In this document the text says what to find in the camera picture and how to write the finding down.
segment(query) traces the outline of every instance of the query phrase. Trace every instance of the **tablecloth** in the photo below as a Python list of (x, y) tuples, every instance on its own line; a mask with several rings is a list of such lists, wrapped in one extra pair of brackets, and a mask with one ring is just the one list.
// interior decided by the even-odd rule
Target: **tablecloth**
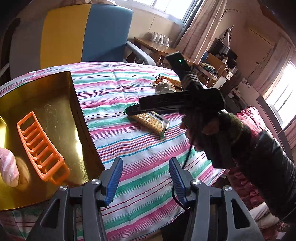
[[(149, 84), (160, 75), (177, 78), (169, 69), (117, 62), (85, 62), (56, 66), (20, 76), (2, 87), (0, 97), (20, 85), (61, 71), (71, 71), (74, 86), (96, 149), (108, 169), (114, 158), (123, 159), (123, 173), (114, 201), (102, 208), (108, 240), (140, 240), (174, 221), (183, 210), (171, 196), (168, 161), (184, 163), (189, 143), (179, 129), (179, 114), (160, 139), (130, 121), (124, 109), (139, 97), (155, 94)], [(192, 151), (186, 169), (194, 178), (212, 185), (224, 172), (215, 169), (204, 152)], [(26, 238), (45, 204), (0, 212), (0, 222), (15, 238)], [(77, 213), (78, 239), (83, 239), (81, 210)]]

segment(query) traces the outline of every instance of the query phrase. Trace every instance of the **blue gripper pad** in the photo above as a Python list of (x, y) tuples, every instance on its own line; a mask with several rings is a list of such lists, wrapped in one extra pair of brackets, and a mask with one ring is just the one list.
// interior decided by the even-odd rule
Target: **blue gripper pad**
[(105, 207), (113, 201), (116, 189), (123, 170), (123, 161), (120, 157), (116, 157), (112, 166), (108, 170), (104, 170), (101, 174), (103, 176), (101, 195), (103, 196), (103, 202)]
[(183, 170), (176, 157), (169, 160), (168, 169), (172, 178), (179, 202), (188, 207), (191, 201), (195, 201), (195, 195), (191, 192), (190, 181), (193, 179), (190, 172)]

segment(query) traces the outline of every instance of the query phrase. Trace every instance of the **metal bolt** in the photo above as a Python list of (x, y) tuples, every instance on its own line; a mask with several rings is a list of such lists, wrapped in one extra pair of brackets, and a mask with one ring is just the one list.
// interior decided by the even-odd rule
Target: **metal bolt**
[(67, 186), (66, 185), (62, 185), (59, 187), (60, 191), (66, 191), (67, 190)]
[(91, 181), (91, 183), (94, 184), (94, 185), (97, 185), (97, 184), (100, 183), (100, 180), (99, 180), (99, 179), (93, 179), (93, 180)]
[(231, 187), (231, 186), (225, 186), (225, 187), (224, 187), (224, 190), (225, 190), (226, 192), (228, 192), (228, 191), (232, 191), (232, 187)]
[(193, 179), (193, 180), (192, 180), (192, 183), (193, 183), (194, 185), (199, 185), (199, 184), (201, 184), (202, 182), (201, 182), (200, 180), (198, 180), (198, 179)]

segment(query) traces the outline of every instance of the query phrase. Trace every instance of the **orange ice cube tray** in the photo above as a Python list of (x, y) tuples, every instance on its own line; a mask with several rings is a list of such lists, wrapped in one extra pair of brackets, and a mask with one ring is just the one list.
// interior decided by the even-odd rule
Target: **orange ice cube tray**
[[(20, 126), (30, 117), (33, 117), (34, 122), (25, 130), (21, 130)], [(17, 123), (17, 130), (33, 167), (43, 181), (59, 185), (67, 179), (70, 173), (69, 168), (62, 155), (45, 134), (33, 111)], [(54, 178), (53, 175), (60, 168), (64, 169), (63, 174)]]

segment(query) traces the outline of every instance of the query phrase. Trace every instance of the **gold metal tray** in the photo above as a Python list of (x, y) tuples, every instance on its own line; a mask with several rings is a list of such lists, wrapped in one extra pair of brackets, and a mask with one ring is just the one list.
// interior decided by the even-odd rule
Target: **gold metal tray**
[(0, 177), (0, 210), (32, 205), (50, 199), (58, 186), (42, 181), (22, 145), (16, 124), (33, 111), (52, 144), (70, 169), (64, 184), (79, 186), (104, 170), (84, 119), (69, 71), (24, 84), (0, 98), (0, 146), (27, 165), (29, 186), (20, 191)]

